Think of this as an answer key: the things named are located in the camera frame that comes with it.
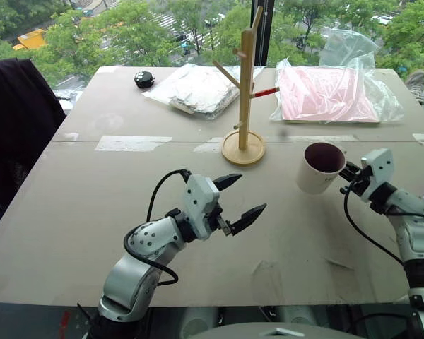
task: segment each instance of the wooden mug tree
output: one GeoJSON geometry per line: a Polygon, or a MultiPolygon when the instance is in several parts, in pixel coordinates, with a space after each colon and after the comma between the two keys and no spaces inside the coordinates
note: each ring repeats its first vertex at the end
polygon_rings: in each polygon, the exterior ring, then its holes
{"type": "Polygon", "coordinates": [[[276,92],[278,88],[263,90],[253,94],[253,67],[256,49],[256,37],[259,21],[262,17],[262,6],[258,6],[252,26],[242,31],[241,47],[233,53],[240,58],[240,83],[233,78],[217,61],[213,64],[237,88],[240,89],[239,123],[225,136],[221,152],[227,161],[234,165],[250,166],[258,162],[265,153],[264,139],[257,133],[249,131],[249,111],[251,99],[276,92]]]}

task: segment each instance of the pink paper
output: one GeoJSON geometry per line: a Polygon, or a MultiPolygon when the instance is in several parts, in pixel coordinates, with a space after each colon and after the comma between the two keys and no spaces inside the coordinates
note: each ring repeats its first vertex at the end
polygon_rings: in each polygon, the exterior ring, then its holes
{"type": "Polygon", "coordinates": [[[285,120],[379,122],[355,69],[294,66],[279,79],[285,120]]]}

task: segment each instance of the yellow vehicle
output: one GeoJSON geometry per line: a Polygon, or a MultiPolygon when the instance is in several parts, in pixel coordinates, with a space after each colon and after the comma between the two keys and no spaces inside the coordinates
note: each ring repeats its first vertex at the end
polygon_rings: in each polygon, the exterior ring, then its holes
{"type": "Polygon", "coordinates": [[[19,49],[37,49],[47,44],[44,40],[45,30],[38,29],[27,34],[21,35],[17,39],[20,44],[13,46],[13,49],[18,51],[19,49]]]}

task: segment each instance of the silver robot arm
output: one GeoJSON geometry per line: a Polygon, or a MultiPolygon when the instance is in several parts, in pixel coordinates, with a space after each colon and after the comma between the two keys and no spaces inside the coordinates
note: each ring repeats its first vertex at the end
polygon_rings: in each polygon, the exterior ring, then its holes
{"type": "Polygon", "coordinates": [[[188,172],[184,177],[187,180],[184,212],[171,210],[165,218],[135,227],[125,236],[126,253],[105,281],[98,315],[86,338],[134,338],[138,320],[145,315],[156,287],[177,281],[176,274],[166,265],[187,242],[207,240],[217,229],[222,229],[225,235],[236,235],[259,217],[266,204],[247,211],[233,224],[220,215],[223,211],[218,204],[220,191],[240,177],[230,174],[212,181],[188,172]],[[162,271],[174,280],[159,282],[162,271]]]}
{"type": "Polygon", "coordinates": [[[346,189],[370,202],[394,227],[399,253],[406,271],[411,306],[416,309],[410,321],[412,338],[424,338],[424,200],[388,181],[394,173],[389,149],[373,150],[361,160],[362,168],[348,162],[340,175],[350,182],[346,189]]]}

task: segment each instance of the wooden stand base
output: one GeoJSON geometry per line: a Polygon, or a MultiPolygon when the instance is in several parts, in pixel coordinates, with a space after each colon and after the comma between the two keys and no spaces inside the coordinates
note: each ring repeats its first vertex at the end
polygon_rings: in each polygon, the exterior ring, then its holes
{"type": "Polygon", "coordinates": [[[250,166],[260,161],[266,152],[264,139],[255,132],[248,132],[245,150],[239,149],[239,131],[232,131],[223,140],[221,153],[227,161],[238,166],[250,166]]]}

